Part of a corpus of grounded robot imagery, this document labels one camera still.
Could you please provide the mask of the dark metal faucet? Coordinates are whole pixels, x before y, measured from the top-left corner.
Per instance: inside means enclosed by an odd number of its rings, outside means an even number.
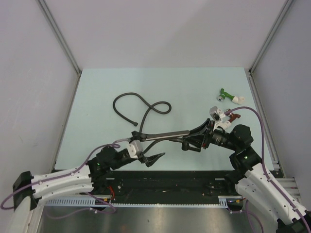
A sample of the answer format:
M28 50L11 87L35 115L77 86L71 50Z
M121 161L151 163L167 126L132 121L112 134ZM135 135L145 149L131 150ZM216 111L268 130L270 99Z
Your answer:
M182 137L187 136L190 134L189 130L185 131L176 131L176 132L169 132L169 133L155 133L155 134L146 134L146 133L139 133L136 131L132 132L132 137L130 138L130 142L138 140L140 142L145 141L153 141L158 139L170 139L175 137Z

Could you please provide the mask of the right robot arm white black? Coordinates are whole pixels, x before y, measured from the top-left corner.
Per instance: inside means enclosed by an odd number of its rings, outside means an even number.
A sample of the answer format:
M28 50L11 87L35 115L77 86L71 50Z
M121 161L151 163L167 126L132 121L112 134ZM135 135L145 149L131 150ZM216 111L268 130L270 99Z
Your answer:
M264 164L264 159L252 148L254 139L250 128L239 124L227 133L213 126L214 121L207 119L183 136L182 150L200 151L211 144L232 150L229 159L234 169L225 177L225 191L245 197L263 214L275 220L276 232L309 233L310 211L278 182Z

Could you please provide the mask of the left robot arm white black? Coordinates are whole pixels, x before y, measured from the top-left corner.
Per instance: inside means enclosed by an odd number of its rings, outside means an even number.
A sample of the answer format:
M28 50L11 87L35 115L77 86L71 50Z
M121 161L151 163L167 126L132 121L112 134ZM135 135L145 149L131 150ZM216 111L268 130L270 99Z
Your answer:
M16 210L22 201L30 198L30 210L36 208L46 200L65 194L75 194L94 191L102 194L107 190L107 175L134 161L140 161L151 167L164 152L146 157L142 149L129 146L117 151L119 144L102 145L94 149L100 150L92 159L72 169L58 172L32 175L30 171L22 172L13 184L13 210Z

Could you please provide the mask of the green tap white elbow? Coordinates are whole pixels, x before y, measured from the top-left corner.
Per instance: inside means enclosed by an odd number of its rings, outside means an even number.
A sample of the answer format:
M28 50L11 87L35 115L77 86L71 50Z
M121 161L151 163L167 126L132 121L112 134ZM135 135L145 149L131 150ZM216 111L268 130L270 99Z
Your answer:
M230 99L233 103L242 105L245 101L245 97L237 97L227 93L223 88L220 89L219 96L217 100L219 102L223 102L225 99Z

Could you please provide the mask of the brown tap white elbow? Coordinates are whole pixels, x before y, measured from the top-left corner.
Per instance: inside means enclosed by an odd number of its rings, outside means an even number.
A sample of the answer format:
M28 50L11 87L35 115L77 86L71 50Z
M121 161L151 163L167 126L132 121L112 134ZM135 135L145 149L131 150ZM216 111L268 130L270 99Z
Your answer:
M227 113L226 116L228 117L228 119L219 125L219 127L222 128L223 130L228 129L232 125L233 121L241 117L241 115L236 114L234 112Z

